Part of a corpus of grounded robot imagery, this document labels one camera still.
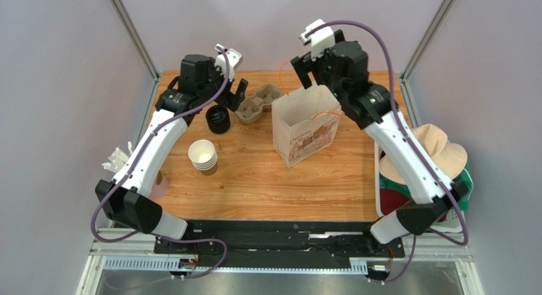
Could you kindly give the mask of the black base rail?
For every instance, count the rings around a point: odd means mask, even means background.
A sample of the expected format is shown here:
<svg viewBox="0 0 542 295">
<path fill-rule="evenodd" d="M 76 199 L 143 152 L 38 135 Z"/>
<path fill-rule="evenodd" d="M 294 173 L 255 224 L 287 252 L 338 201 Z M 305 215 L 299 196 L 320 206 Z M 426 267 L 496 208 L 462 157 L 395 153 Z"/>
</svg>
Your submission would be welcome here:
<svg viewBox="0 0 542 295">
<path fill-rule="evenodd" d="M 368 222 L 362 221 L 254 221 L 194 219 L 185 240 L 200 244 L 177 244 L 156 240 L 156 254 L 193 254 L 199 266 L 278 269 L 346 269 L 352 257 L 403 258 L 401 239 L 378 249 L 365 240 Z"/>
</svg>

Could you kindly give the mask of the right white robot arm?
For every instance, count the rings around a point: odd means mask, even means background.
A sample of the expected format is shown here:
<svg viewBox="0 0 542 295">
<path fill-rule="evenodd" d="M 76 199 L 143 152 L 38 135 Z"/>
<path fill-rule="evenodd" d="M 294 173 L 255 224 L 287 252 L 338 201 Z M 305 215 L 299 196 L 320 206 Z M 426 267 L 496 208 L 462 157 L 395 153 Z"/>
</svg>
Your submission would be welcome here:
<svg viewBox="0 0 542 295">
<path fill-rule="evenodd" d="M 356 41 L 346 41 L 342 31 L 319 25 L 300 35 L 311 51 L 295 57 L 291 64 L 304 88 L 326 86 L 344 114 L 365 131 L 398 169 L 411 194 L 409 202 L 374 221 L 363 232 L 366 247 L 379 249 L 407 235 L 421 235 L 454 208 L 468 193 L 467 186 L 454 182 L 415 140 L 397 108 L 393 88 L 371 82 L 368 56 Z"/>
</svg>

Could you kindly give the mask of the stack of paper cups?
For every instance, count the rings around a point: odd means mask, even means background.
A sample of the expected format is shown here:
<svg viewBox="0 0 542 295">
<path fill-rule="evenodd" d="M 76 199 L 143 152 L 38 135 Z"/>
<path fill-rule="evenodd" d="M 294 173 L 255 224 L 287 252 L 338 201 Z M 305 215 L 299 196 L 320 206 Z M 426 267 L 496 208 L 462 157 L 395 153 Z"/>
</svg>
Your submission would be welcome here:
<svg viewBox="0 0 542 295">
<path fill-rule="evenodd" d="M 209 140 L 195 141 L 188 150 L 192 165 L 203 175 L 212 176 L 218 171 L 218 154 Z"/>
</svg>

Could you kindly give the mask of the paper takeout bag orange handles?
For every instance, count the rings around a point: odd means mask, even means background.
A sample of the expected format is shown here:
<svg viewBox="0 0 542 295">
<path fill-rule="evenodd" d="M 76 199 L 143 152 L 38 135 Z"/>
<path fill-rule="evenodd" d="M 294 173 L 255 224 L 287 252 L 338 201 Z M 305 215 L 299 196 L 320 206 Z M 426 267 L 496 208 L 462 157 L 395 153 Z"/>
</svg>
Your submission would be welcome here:
<svg viewBox="0 0 542 295">
<path fill-rule="evenodd" d="M 309 88 L 286 91 L 272 103 L 274 149 L 291 168 L 333 143 L 341 116 L 338 100 L 324 85 L 313 81 Z"/>
</svg>

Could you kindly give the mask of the beige bucket hat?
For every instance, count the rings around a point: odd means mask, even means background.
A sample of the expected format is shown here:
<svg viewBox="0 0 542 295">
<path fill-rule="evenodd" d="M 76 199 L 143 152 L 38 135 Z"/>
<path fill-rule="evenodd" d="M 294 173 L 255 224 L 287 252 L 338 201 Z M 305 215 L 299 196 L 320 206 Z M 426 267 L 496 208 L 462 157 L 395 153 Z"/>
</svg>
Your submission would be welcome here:
<svg viewBox="0 0 542 295">
<path fill-rule="evenodd" d="M 414 128 L 412 133 L 438 168 L 451 179 L 466 168 L 466 150 L 459 144 L 449 142 L 448 135 L 436 125 L 421 125 Z"/>
</svg>

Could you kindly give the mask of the pink cup with straws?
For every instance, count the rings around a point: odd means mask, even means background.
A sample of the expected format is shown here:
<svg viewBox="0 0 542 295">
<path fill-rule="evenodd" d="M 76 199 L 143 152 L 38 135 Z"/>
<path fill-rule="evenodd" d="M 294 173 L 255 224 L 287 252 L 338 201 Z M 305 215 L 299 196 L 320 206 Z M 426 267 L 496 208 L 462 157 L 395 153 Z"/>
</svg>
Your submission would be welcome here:
<svg viewBox="0 0 542 295">
<path fill-rule="evenodd" d="M 113 153 L 108 156 L 107 161 L 102 164 L 103 169 L 117 174 L 123 167 L 126 167 L 129 163 L 130 157 L 134 153 L 134 146 L 130 141 L 127 142 L 127 146 L 129 152 L 128 154 L 125 153 L 119 146 L 117 146 Z M 137 164 L 137 168 L 134 170 L 134 174 L 137 174 L 138 179 L 140 179 L 143 174 L 145 174 L 146 176 L 150 176 L 147 167 L 147 163 L 139 162 Z M 157 202 L 166 194 L 169 188 L 169 181 L 160 169 L 157 170 L 155 167 L 152 167 L 151 171 L 156 172 L 156 174 L 148 198 L 150 200 L 153 200 L 154 202 Z"/>
</svg>

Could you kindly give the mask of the white plastic basket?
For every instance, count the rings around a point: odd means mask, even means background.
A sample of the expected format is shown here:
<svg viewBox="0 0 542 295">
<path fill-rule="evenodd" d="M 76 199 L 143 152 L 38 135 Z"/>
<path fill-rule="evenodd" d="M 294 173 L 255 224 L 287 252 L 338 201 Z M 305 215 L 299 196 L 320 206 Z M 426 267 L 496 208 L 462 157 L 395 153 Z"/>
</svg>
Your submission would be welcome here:
<svg viewBox="0 0 542 295">
<path fill-rule="evenodd" d="M 376 204 L 376 212 L 379 217 L 384 217 L 382 213 L 380 212 L 378 206 L 380 205 L 380 176 L 379 176 L 379 161 L 381 156 L 383 155 L 383 150 L 380 148 L 380 146 L 375 142 L 373 144 L 374 148 L 374 164 L 375 164 L 375 204 Z M 459 233 L 462 231 L 461 224 L 459 222 L 459 218 L 457 216 L 457 212 L 451 208 L 446 215 L 446 218 L 442 221 L 437 221 L 434 224 L 431 225 L 431 228 L 442 232 L 442 233 Z"/>
</svg>

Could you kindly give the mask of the aluminium frame base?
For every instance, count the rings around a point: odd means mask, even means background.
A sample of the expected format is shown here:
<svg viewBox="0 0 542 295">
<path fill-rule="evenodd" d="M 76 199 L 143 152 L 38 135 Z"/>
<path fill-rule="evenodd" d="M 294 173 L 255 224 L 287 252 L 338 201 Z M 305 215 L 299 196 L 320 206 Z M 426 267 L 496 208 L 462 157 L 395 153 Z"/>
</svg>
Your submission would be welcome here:
<svg viewBox="0 0 542 295">
<path fill-rule="evenodd" d="M 202 253 L 155 252 L 156 245 L 150 235 L 136 235 L 112 244 L 95 241 L 76 293 L 95 294 L 106 270 L 159 271 L 168 276 L 181 271 L 206 270 L 211 273 L 354 275 L 383 286 L 388 283 L 386 279 L 367 276 L 384 268 L 400 283 L 413 270 L 424 270 L 420 275 L 423 285 L 441 277 L 458 285 L 464 294 L 484 293 L 469 248 L 455 246 L 434 234 L 392 241 L 378 256 L 369 256 L 361 249 L 332 252 L 324 248 L 235 249 L 228 245 L 222 261 L 221 252 L 212 252 L 209 257 Z"/>
</svg>

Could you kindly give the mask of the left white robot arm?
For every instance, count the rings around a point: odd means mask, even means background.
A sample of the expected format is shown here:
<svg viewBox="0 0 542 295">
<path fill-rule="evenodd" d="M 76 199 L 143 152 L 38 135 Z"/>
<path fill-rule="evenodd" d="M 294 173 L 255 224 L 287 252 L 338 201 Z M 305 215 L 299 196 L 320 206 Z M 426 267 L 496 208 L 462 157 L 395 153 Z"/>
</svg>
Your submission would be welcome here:
<svg viewBox="0 0 542 295">
<path fill-rule="evenodd" d="M 180 136 L 204 107 L 215 102 L 236 111 L 248 82 L 230 91 L 235 70 L 242 63 L 236 50 L 220 49 L 217 57 L 186 55 L 179 76 L 159 96 L 150 124 L 135 151 L 110 181 L 95 187 L 106 217 L 134 232 L 182 239 L 188 222 L 168 213 L 151 198 L 158 173 Z"/>
</svg>

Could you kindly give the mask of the stack of black lids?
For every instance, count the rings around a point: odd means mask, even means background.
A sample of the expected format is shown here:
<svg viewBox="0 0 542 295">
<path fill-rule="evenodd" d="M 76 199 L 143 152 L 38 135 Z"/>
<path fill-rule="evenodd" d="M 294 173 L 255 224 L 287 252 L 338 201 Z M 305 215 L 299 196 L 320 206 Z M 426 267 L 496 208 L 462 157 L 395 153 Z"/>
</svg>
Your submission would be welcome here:
<svg viewBox="0 0 542 295">
<path fill-rule="evenodd" d="M 215 105 L 210 107 L 205 117 L 209 130 L 214 134 L 223 134 L 231 126 L 229 112 L 225 106 Z"/>
</svg>

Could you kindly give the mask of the dark red garment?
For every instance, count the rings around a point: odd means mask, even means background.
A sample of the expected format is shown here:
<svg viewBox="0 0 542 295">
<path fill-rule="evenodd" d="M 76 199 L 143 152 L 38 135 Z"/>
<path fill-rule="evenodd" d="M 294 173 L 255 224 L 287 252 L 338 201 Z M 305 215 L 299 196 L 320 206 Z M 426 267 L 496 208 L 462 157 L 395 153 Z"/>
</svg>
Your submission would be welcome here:
<svg viewBox="0 0 542 295">
<path fill-rule="evenodd" d="M 410 201 L 410 198 L 393 189 L 382 188 L 379 193 L 380 205 L 378 206 L 382 215 L 388 215 Z"/>
</svg>

